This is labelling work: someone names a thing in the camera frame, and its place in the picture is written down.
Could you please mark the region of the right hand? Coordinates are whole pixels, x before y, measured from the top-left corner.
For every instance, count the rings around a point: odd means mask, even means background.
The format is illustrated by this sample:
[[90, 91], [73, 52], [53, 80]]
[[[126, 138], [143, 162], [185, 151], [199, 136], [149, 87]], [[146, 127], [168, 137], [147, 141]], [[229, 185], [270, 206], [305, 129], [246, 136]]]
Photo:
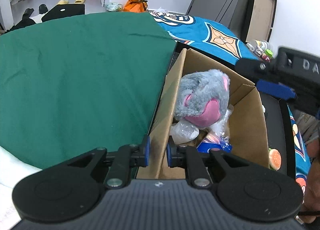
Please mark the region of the right hand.
[[313, 162], [307, 176], [302, 209], [319, 211], [319, 138], [307, 144], [306, 148], [308, 156], [313, 158]]

